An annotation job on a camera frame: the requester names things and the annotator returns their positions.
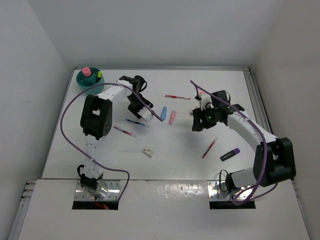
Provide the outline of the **pink capped clear tube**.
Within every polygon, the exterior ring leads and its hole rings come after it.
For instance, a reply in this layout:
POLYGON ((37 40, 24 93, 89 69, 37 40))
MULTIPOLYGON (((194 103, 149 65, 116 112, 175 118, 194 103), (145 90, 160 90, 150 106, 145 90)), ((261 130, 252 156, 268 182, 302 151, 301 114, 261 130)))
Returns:
POLYGON ((82 69, 82 75, 85 77, 85 78, 89 78, 91 77, 93 74, 92 70, 89 68, 89 67, 84 67, 82 69))

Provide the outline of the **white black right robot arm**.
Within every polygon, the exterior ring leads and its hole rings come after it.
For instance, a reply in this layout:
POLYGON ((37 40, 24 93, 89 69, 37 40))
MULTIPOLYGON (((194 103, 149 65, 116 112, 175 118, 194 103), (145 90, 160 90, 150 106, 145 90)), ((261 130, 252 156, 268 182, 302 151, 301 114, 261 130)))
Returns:
POLYGON ((223 123, 242 137, 255 151, 251 168, 229 172, 223 188, 229 193, 242 187, 258 184, 268 187, 291 180, 296 176, 296 165, 292 142, 279 138, 251 120, 239 104, 231 104, 224 90, 198 92, 195 99, 199 107, 193 109, 193 132, 210 129, 223 123))

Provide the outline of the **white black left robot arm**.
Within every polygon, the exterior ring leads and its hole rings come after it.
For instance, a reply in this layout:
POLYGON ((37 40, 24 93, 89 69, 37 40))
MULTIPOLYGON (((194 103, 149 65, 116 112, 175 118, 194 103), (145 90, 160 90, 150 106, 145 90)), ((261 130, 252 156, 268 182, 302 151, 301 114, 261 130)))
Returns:
POLYGON ((90 190, 96 191, 103 178, 103 171, 96 163, 96 157, 99 144, 112 129, 113 107, 127 98, 127 109, 138 119, 149 122, 153 118, 153 104, 141 94, 146 87, 147 82, 139 75, 133 78, 122 76, 104 92, 89 94, 85 98, 80 126, 85 135, 87 162, 79 167, 78 175, 80 183, 90 190))

